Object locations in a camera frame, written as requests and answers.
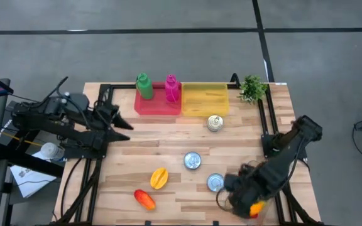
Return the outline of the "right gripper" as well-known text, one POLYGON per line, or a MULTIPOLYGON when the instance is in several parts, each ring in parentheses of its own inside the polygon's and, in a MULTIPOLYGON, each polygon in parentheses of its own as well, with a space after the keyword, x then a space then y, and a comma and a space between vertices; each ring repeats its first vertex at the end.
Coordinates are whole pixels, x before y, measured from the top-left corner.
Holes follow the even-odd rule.
POLYGON ((232 200, 239 200, 237 214, 250 218, 253 200, 273 198, 283 188, 283 163, 260 163, 255 167, 243 163, 237 173, 224 175, 220 191, 220 209, 234 214, 232 200))

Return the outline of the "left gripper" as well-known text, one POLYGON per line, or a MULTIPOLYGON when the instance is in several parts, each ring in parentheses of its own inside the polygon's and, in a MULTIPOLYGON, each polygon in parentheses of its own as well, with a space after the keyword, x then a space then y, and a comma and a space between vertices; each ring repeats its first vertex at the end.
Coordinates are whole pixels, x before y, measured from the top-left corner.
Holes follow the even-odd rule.
MULTIPOLYGON (((102 102, 94 102, 92 109, 92 124, 91 128, 97 131, 104 131, 106 139, 109 143, 116 141, 128 141, 129 136, 120 134, 112 128, 110 111, 102 102)), ((126 122, 120 113, 114 116, 114 127, 133 130, 134 127, 126 122)))

